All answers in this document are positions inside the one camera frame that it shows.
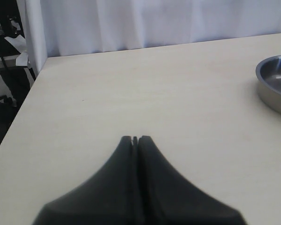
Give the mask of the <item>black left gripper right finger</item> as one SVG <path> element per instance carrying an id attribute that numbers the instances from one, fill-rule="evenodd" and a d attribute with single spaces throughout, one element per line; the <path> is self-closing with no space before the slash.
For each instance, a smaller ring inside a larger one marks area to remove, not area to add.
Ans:
<path id="1" fill-rule="evenodd" d="M 147 225 L 245 225 L 242 214 L 181 175 L 150 136 L 138 141 L 138 181 Z"/>

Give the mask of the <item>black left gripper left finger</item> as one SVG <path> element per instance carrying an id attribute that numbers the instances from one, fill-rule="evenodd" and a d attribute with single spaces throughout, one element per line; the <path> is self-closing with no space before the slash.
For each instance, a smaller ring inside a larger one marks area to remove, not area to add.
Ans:
<path id="1" fill-rule="evenodd" d="M 47 203 L 36 225 L 139 225 L 137 138 L 123 136 L 108 161 L 86 182 Z"/>

